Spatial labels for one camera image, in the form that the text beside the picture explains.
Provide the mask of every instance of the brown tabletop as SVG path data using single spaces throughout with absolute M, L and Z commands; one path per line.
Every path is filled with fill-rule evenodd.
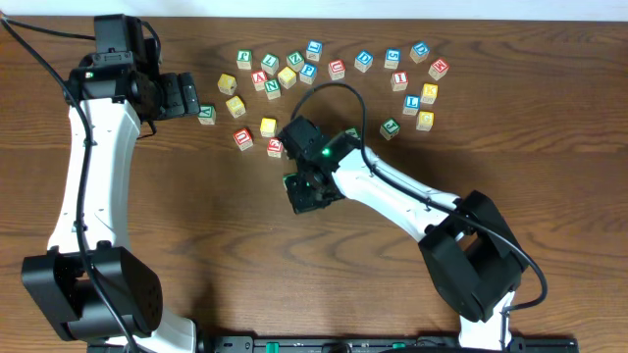
M 29 18 L 35 25 L 92 33 L 90 18 Z M 262 117 L 284 126 L 308 85 L 268 101 L 253 67 L 309 39 L 324 43 L 315 83 L 343 59 L 345 81 L 369 108 L 368 145 L 392 166 L 435 188 L 489 195 L 519 242 L 545 270 L 549 297 L 517 312 L 525 335 L 574 336 L 583 352 L 628 350 L 628 25 L 463 21 L 150 19 L 163 42 L 162 72 L 194 74 L 218 122 L 195 117 L 158 124 L 137 142 L 131 166 L 129 232 L 136 256 L 159 275 L 165 303 L 205 328 L 260 335 L 414 335 L 458 330 L 430 281 L 416 243 L 370 208 L 340 201 L 296 216 L 282 185 L 294 170 L 267 156 Z M 93 43 L 25 32 L 67 77 Z M 430 45 L 415 65 L 410 46 Z M 407 90 L 392 92 L 389 47 L 402 51 Z M 363 49 L 375 56 L 363 74 Z M 430 132 L 401 114 L 429 63 L 451 68 L 438 81 Z M 22 258 L 43 254 L 61 209 L 70 155 L 68 106 L 48 74 L 0 31 L 0 351 L 84 351 L 59 340 L 21 284 Z M 234 120 L 221 73 L 237 78 L 246 114 Z M 350 93 L 329 89 L 302 113 L 328 133 L 360 124 Z M 387 118 L 401 133 L 379 135 Z M 240 152 L 232 133 L 249 127 Z M 516 302 L 538 294 L 528 271 Z

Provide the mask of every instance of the white wall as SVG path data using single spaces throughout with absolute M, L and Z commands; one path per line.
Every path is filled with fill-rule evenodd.
M 628 0 L 0 0 L 8 15 L 628 21 Z

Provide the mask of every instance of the power cord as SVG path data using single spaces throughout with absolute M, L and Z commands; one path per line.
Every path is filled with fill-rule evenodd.
M 294 120 L 294 118 L 296 117 L 296 114 L 298 113 L 299 109 L 301 108 L 301 106 L 317 91 L 320 91 L 323 88 L 327 88 L 327 87 L 332 87 L 332 86 L 338 86 L 338 87 L 342 87 L 342 88 L 346 88 L 349 91 L 351 91 L 351 93 L 353 93 L 355 95 L 355 97 L 357 98 L 357 100 L 360 102 L 360 106 L 362 107 L 362 136 L 360 138 L 360 150 L 361 150 L 361 154 L 362 154 L 362 160 L 364 161 L 364 164 L 366 165 L 366 167 L 369 169 L 369 171 L 371 171 L 371 173 L 377 177 L 379 177 L 381 180 L 383 180 L 385 183 L 387 183 L 388 185 L 390 185 L 391 187 L 393 187 L 394 189 L 414 198 L 415 200 L 423 203 L 426 205 L 426 207 L 428 208 L 434 208 L 435 210 L 439 210 L 441 212 L 444 212 L 446 214 L 448 214 L 449 216 L 452 216 L 464 223 L 466 223 L 467 225 L 471 226 L 472 228 L 474 228 L 475 230 L 481 230 L 483 232 L 488 233 L 490 236 L 498 239 L 499 241 L 501 241 L 504 245 L 506 245 L 507 247 L 509 247 L 512 251 L 514 251 L 515 253 L 517 253 L 521 258 L 523 258 L 523 260 L 528 263 L 528 265 L 530 266 L 530 268 L 534 271 L 534 273 L 537 275 L 537 277 L 539 278 L 539 282 L 541 283 L 541 294 L 534 300 L 531 300 L 529 302 L 525 302 L 525 303 L 521 303 L 521 304 L 516 304 L 516 305 L 509 305 L 507 307 L 504 307 L 503 310 L 501 311 L 501 349 L 505 350 L 506 346 L 505 346 L 505 336 L 506 336 L 506 320 L 507 318 L 510 316 L 510 313 L 515 311 L 515 310 L 521 310 L 521 309 L 527 309 L 527 308 L 532 308 L 535 307 L 539 304 L 541 304 L 546 297 L 548 296 L 548 281 L 545 277 L 545 275 L 543 274 L 543 271 L 541 270 L 541 268 L 539 267 L 539 265 L 537 265 L 537 263 L 522 249 L 520 249 L 518 246 L 514 245 L 512 242 L 508 241 L 508 239 L 506 239 L 505 237 L 503 237 L 503 235 L 497 233 L 496 231 L 492 230 L 491 228 L 482 225 L 481 223 L 470 219 L 467 215 L 463 215 L 460 214 L 458 212 L 456 212 L 455 210 L 450 210 L 447 206 L 441 205 L 439 203 L 436 203 L 434 201 L 432 201 L 432 199 L 430 199 L 429 197 L 424 197 L 421 196 L 411 190 L 406 189 L 405 187 L 395 183 L 394 181 L 392 181 L 391 179 L 389 179 L 387 176 L 385 176 L 383 173 L 381 173 L 378 169 L 377 166 L 373 165 L 371 163 L 371 161 L 369 161 L 368 157 L 366 156 L 366 104 L 364 103 L 364 99 L 362 99 L 362 96 L 360 95 L 360 93 L 358 93 L 355 88 L 351 87 L 350 85 L 343 83 L 343 82 L 327 82 L 327 83 L 323 83 L 320 84 L 316 87 L 310 88 L 307 92 L 305 92 L 305 94 L 303 95 L 303 97 L 298 101 L 298 103 L 296 104 L 296 106 L 294 107 L 294 110 L 292 111 L 292 115 L 290 116 L 290 121 Z
M 93 145 L 90 123 L 87 120 L 87 116 L 85 115 L 85 112 L 83 111 L 82 107 L 77 102 L 75 97 L 72 95 L 68 87 L 66 87 L 66 85 L 63 82 L 63 79 L 59 76 L 59 74 L 57 74 L 57 72 L 50 66 L 50 64 L 48 64 L 48 62 L 46 62 L 46 60 L 43 59 L 39 55 L 39 53 L 37 53 L 30 45 L 28 45 L 28 43 L 26 43 L 22 39 L 22 37 L 11 28 L 9 24 L 15 24 L 16 21 L 8 19 L 5 15 L 2 15 L 0 19 L 2 22 L 2 26 L 5 29 L 7 29 L 9 34 L 11 34 L 11 36 L 13 36 L 16 39 L 16 41 L 18 41 L 25 48 L 25 50 L 39 64 L 41 64 L 41 66 L 57 81 L 57 83 L 59 83 L 66 97 L 70 100 L 70 104 L 72 105 L 72 107 L 74 107 L 77 110 L 78 116 L 80 117 L 80 121 L 82 122 L 83 128 L 85 130 L 85 142 L 83 144 L 85 146 L 85 153 L 83 154 L 82 167 L 80 170 L 80 179 L 78 181 L 77 217 L 74 222 L 74 226 L 77 231 L 78 252 L 80 254 L 80 260 L 82 262 L 82 266 L 85 269 L 85 272 L 87 273 L 87 276 L 89 277 L 89 280 L 94 286 L 94 290 L 96 291 L 96 294 L 98 294 L 98 297 L 105 304 L 105 306 L 107 307 L 111 315 L 114 317 L 114 319 L 118 323 L 120 330 L 122 331 L 124 336 L 127 338 L 130 352 L 139 353 L 140 352 L 139 348 L 137 347 L 137 343 L 135 342 L 135 339 L 133 338 L 131 331 L 129 330 L 129 328 L 127 328 L 127 325 L 125 324 L 124 319 L 122 318 L 118 310 L 114 307 L 113 303 L 111 302 L 111 299 L 105 292 L 105 289 L 103 288 L 102 284 L 100 283 L 100 279 L 98 278 L 96 274 L 97 270 L 94 268 L 93 264 L 91 263 L 91 260 L 88 258 L 87 251 L 85 249 L 85 238 L 84 238 L 85 228 L 83 224 L 83 209 L 84 209 L 85 190 L 87 187 L 87 173 L 89 172 L 89 159 L 91 157 L 91 147 Z M 59 35 L 59 36 L 64 36 L 64 37 L 69 37 L 69 38 L 79 38 L 79 39 L 93 38 L 88 35 L 58 32 L 58 31 L 49 30 L 45 28 L 39 28 L 33 25 L 26 25 L 22 23 L 19 23 L 18 26 L 21 26 L 27 29 L 32 29 L 35 31 L 39 31 L 39 32 L 43 32 L 43 33 L 47 33 L 47 34 Z

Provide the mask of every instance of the letter cube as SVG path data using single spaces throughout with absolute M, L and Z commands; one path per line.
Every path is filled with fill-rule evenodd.
M 344 131 L 344 133 L 346 133 L 347 135 L 351 136 L 351 137 L 355 137 L 357 139 L 360 139 L 360 132 L 357 131 L 357 127 L 350 127 L 347 130 Z
M 271 138 L 268 141 L 268 147 L 266 152 L 271 157 L 282 158 L 282 152 L 284 152 L 284 145 L 279 138 Z
M 285 89 L 289 89 L 296 83 L 296 74 L 291 68 L 288 67 L 285 67 L 283 70 L 281 70 L 277 74 L 277 78 L 279 79 L 279 83 L 281 83 Z
M 307 43 L 307 50 L 305 51 L 307 59 L 319 61 L 321 60 L 321 54 L 323 54 L 323 43 L 316 40 L 310 40 L 310 42 Z
M 400 128 L 401 126 L 399 123 L 393 118 L 390 118 L 382 124 L 382 127 L 380 127 L 380 134 L 386 140 L 390 141 L 391 138 L 395 137 L 399 133 Z
M 421 97 L 406 95 L 403 103 L 403 114 L 415 116 L 419 112 Z
M 330 78 L 332 80 L 344 78 L 344 63 L 342 60 L 334 60 L 329 66 Z
M 279 83 L 276 79 L 264 82 L 264 87 L 266 89 L 266 96 L 268 97 L 268 100 L 282 96 L 282 91 L 279 89 Z
M 434 104 L 438 93 L 439 87 L 436 84 L 425 83 L 423 85 L 423 94 L 421 94 L 421 103 Z
M 410 58 L 414 64 L 425 61 L 428 58 L 428 54 L 430 54 L 430 48 L 424 42 L 416 43 L 410 48 Z
M 268 75 L 274 75 L 279 68 L 279 58 L 273 54 L 266 54 L 262 59 L 262 70 Z
M 244 103 L 239 99 L 238 96 L 227 101 L 227 109 L 234 116 L 234 118 L 238 118 L 244 113 L 246 113 L 246 109 L 244 108 Z
M 295 51 L 294 53 L 288 55 L 288 66 L 296 72 L 300 72 L 303 69 L 303 65 L 305 65 L 305 60 L 301 53 Z
M 384 68 L 396 69 L 396 67 L 399 66 L 399 61 L 401 61 L 401 51 L 399 49 L 389 48 L 386 51 L 386 61 L 384 61 Z
M 239 69 L 251 70 L 253 63 L 253 54 L 250 50 L 238 50 L 237 59 L 235 59 Z
M 237 82 L 236 78 L 227 74 L 220 75 L 218 80 L 218 90 L 225 94 L 234 95 L 236 92 Z
M 301 72 L 298 76 L 302 82 L 312 84 L 314 83 L 314 79 L 316 78 L 317 71 L 318 70 L 314 65 L 306 63 L 305 65 L 303 65 L 303 69 L 301 69 Z
M 270 118 L 262 118 L 262 124 L 259 126 L 259 131 L 262 132 L 263 137 L 275 137 L 277 131 L 277 121 Z
M 251 79 L 253 80 L 255 90 L 264 90 L 264 82 L 268 80 L 268 78 L 266 77 L 266 73 L 260 70 L 251 74 Z
M 419 117 L 416 119 L 416 129 L 421 131 L 429 131 L 434 124 L 434 113 L 432 112 L 419 112 Z
M 405 90 L 408 86 L 408 73 L 397 72 L 392 74 L 391 86 L 393 91 Z
M 216 110 L 214 106 L 200 106 L 200 113 L 198 113 L 198 120 L 203 125 L 215 125 L 216 124 Z
M 372 65 L 373 55 L 366 50 L 362 50 L 360 54 L 355 57 L 355 69 L 361 71 L 362 73 L 366 73 Z
M 238 130 L 234 133 L 234 141 L 240 151 L 243 151 L 253 145 L 253 137 L 246 128 Z
M 440 58 L 432 64 L 428 74 L 430 74 L 433 79 L 439 80 L 447 73 L 448 70 L 449 64 L 445 61 L 445 59 Z

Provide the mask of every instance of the green block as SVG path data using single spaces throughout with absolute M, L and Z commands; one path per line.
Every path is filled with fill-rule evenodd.
M 266 56 L 264 57 L 264 60 L 262 60 L 262 64 L 268 65 L 269 67 L 272 67 L 278 61 L 279 61 L 279 58 L 276 57 L 275 55 L 273 55 L 273 54 L 266 54 Z
M 360 139 L 360 132 L 358 132 L 357 127 L 355 126 L 348 128 L 344 133 L 346 133 L 349 136 Z
M 238 50 L 237 60 L 250 63 L 253 60 L 253 54 L 250 50 Z
M 200 106 L 198 118 L 214 118 L 214 106 Z
M 290 61 L 291 64 L 296 65 L 302 62 L 304 59 L 301 53 L 295 51 L 294 53 L 288 55 L 288 60 Z
M 275 342 L 266 343 L 266 353 L 279 353 L 279 343 L 275 343 Z
M 264 87 L 266 88 L 267 92 L 274 92 L 276 90 L 279 90 L 279 83 L 274 78 L 274 79 L 264 82 Z
M 400 125 L 395 119 L 390 118 L 382 124 L 382 127 L 387 133 L 392 134 L 399 130 Z

